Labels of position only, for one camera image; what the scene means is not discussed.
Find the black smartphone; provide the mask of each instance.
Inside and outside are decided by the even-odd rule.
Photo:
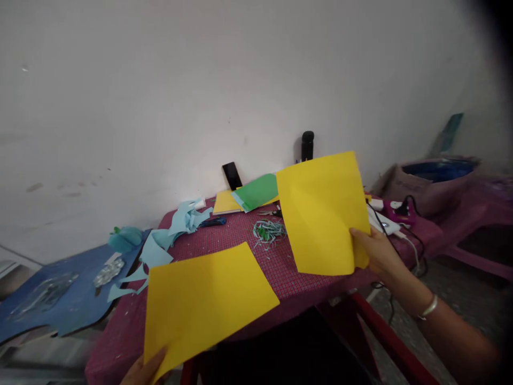
[[[242,187],[242,182],[234,162],[223,165],[223,170],[232,191],[235,191],[237,187]]]

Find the light blue paper scrap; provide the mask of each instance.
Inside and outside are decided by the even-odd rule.
[[[167,251],[169,247],[173,244],[173,237],[170,237],[168,235],[168,229],[161,229],[161,230],[153,230],[151,234],[153,235],[153,239],[155,239],[155,242],[157,245],[162,247],[164,250]]]
[[[115,284],[111,286],[111,291],[108,292],[107,302],[112,302],[116,298],[124,296],[125,294],[135,293],[134,289],[120,289]]]
[[[134,282],[140,281],[141,279],[147,279],[148,275],[144,272],[144,264],[141,264],[132,275],[119,280],[119,283],[123,282]]]
[[[143,246],[143,251],[141,252],[141,261],[148,265],[148,269],[156,266],[167,265],[173,260],[173,257],[155,241],[155,238],[153,237],[153,232],[155,231],[158,230],[153,230],[149,234],[146,239],[146,243]]]
[[[209,209],[206,209],[201,214],[197,213],[197,214],[193,215],[193,217],[194,217],[194,227],[196,227],[196,229],[197,229],[198,226],[201,225],[202,222],[204,222],[208,218],[210,218],[210,213],[213,212],[213,211],[214,211],[214,208],[210,207]]]
[[[130,276],[119,280],[119,283],[133,282],[145,279],[143,285],[137,290],[132,289],[119,289],[116,285],[111,287],[109,292],[108,302],[119,298],[125,294],[130,293],[141,293],[149,282],[148,275],[144,272],[144,264],[148,266],[148,269],[153,267],[167,265],[173,260],[173,257],[169,255],[167,250],[173,247],[176,239],[182,234],[192,234],[198,226],[205,220],[210,218],[210,214],[214,211],[212,207],[206,209],[203,213],[196,211],[194,206],[201,202],[202,199],[195,201],[182,202],[178,206],[178,210],[173,215],[173,220],[169,230],[158,229],[152,230],[144,243],[143,250],[139,260],[142,262],[139,268]]]
[[[178,206],[178,210],[173,214],[173,220],[171,222],[171,227],[169,228],[168,235],[172,236],[176,233],[186,232],[193,233],[191,228],[188,226],[189,220],[186,217],[186,214],[189,214],[192,210],[194,210],[194,206],[200,202],[201,199],[197,199],[195,201],[185,201],[180,203]]]
[[[146,287],[148,287],[148,282],[150,282],[149,278],[147,278],[146,281],[143,283],[143,285],[139,288],[139,290],[137,291],[137,295],[139,295],[141,293],[141,291],[143,291]]]

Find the hand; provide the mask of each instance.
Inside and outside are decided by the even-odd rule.
[[[384,275],[395,275],[408,271],[401,258],[385,234],[370,226],[370,236],[355,228],[349,229],[357,242],[365,248],[369,256],[369,267],[381,279]]]
[[[151,360],[148,361],[146,365],[144,364],[144,355],[140,356],[128,370],[127,374],[125,374],[125,377],[123,378],[123,381],[121,381],[120,385],[151,384],[151,379],[157,372],[157,369],[162,363],[162,360],[164,360],[165,355],[166,348],[162,348],[156,355],[153,356]],[[165,381],[167,377],[168,374],[165,374],[160,380]]]

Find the power strip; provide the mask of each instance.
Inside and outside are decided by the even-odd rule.
[[[383,228],[376,220],[376,215],[378,215],[378,218],[383,224],[383,227],[385,228],[385,231],[388,235],[392,235],[393,233],[398,232],[401,229],[401,226],[399,226],[394,221],[391,221],[387,217],[381,215],[380,213],[376,212],[376,214],[374,214],[374,210],[369,206],[367,206],[367,212],[369,213],[369,223],[376,227],[378,231],[383,232]]]

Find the chair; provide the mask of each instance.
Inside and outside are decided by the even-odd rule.
[[[513,267],[461,249],[458,244],[478,228],[490,225],[513,225],[513,205],[496,194],[487,184],[476,183],[465,191],[457,208],[435,220],[444,232],[429,254],[447,255],[480,270],[513,281]]]
[[[426,385],[438,383],[360,294],[349,295],[335,306],[327,302],[322,303],[317,306],[317,310],[375,378],[380,379],[379,370],[358,316],[367,324],[409,383]],[[180,385],[196,385],[199,374],[207,370],[208,365],[208,352],[185,362]]]

